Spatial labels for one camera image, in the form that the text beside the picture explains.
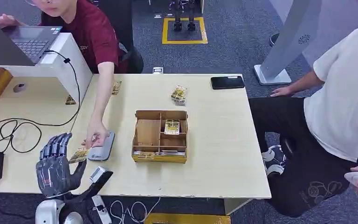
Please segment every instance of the laptop keyboard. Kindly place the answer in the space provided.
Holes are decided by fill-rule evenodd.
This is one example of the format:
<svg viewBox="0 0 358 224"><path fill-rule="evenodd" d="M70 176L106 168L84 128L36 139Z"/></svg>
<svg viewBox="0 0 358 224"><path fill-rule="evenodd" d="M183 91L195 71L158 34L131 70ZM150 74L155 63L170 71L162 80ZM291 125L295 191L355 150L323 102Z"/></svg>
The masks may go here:
<svg viewBox="0 0 358 224"><path fill-rule="evenodd" d="M13 42L19 47L22 52L28 57L38 56L41 51L44 50L44 47L48 41L38 41L38 40L13 40Z"/></svg>

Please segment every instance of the laptop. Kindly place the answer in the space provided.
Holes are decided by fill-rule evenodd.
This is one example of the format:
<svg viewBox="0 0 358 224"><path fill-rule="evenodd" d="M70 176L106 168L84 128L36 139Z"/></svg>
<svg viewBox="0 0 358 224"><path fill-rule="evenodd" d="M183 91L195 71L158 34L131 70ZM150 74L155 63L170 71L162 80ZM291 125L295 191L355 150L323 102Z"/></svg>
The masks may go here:
<svg viewBox="0 0 358 224"><path fill-rule="evenodd" d="M0 29L0 65L36 65L61 29L58 26L12 26Z"/></svg>

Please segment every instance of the black pants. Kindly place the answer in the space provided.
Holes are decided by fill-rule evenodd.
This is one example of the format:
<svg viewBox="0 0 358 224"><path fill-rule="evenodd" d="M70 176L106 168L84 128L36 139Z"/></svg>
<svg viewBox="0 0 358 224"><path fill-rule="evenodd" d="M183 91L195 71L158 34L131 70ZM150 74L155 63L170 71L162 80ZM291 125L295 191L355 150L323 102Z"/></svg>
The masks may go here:
<svg viewBox="0 0 358 224"><path fill-rule="evenodd" d="M283 174L268 178L272 194L268 202L279 213L298 217L348 188L344 174L357 164L333 156L320 146L305 121L303 98L252 98L249 104L262 152L268 149L266 132L283 134L296 142Z"/></svg>

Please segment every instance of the wooden box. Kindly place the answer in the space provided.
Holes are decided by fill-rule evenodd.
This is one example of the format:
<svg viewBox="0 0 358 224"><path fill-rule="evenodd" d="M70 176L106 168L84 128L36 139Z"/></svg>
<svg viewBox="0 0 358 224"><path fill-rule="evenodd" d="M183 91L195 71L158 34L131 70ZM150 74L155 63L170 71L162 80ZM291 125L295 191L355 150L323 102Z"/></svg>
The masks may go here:
<svg viewBox="0 0 358 224"><path fill-rule="evenodd" d="M137 111L132 141L134 161L182 162L187 160L186 111ZM164 134L165 121L179 120L179 134Z"/></svg>

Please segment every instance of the yellow tape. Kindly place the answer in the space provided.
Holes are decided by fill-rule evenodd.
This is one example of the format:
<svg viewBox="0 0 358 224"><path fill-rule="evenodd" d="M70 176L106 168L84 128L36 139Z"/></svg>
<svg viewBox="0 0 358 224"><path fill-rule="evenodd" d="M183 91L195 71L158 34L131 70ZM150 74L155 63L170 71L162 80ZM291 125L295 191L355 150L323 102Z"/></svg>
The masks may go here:
<svg viewBox="0 0 358 224"><path fill-rule="evenodd" d="M181 20L188 21L189 18L181 18ZM202 17L194 18L194 21L200 22L200 31L201 31L202 40L198 40L198 41L169 41L168 40L168 22L169 21L175 21L175 18L164 18L163 34L162 34L163 44L206 44L206 43L208 43L207 31L205 30L204 18L202 18Z"/></svg>
<svg viewBox="0 0 358 224"><path fill-rule="evenodd" d="M144 224L231 224L230 216L151 213Z"/></svg>

